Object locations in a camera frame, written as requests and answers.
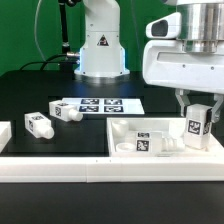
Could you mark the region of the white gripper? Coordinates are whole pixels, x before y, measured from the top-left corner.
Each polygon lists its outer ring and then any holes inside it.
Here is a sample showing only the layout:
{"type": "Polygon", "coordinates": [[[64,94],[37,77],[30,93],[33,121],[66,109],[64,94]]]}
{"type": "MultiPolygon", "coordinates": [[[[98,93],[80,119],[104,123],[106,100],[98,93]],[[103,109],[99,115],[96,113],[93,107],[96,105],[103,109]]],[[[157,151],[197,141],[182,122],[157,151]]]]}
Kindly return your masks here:
{"type": "Polygon", "coordinates": [[[149,41],[143,54],[143,78],[150,85],[175,88],[182,117],[190,105],[189,90],[214,93],[211,121],[216,123],[224,107],[224,42],[218,43],[215,53],[186,53],[182,47],[181,41],[149,41]]]}

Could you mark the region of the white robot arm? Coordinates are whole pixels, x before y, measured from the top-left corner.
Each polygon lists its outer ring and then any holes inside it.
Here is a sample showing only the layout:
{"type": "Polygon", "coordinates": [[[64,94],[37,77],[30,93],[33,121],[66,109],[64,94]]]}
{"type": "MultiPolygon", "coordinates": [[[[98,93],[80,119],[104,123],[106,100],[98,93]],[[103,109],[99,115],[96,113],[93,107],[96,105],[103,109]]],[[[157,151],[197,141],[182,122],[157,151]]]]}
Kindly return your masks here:
{"type": "Polygon", "coordinates": [[[113,79],[132,69],[149,85],[174,88],[182,110],[190,91],[224,107],[224,0],[83,0],[85,41],[75,74],[113,79]]]}

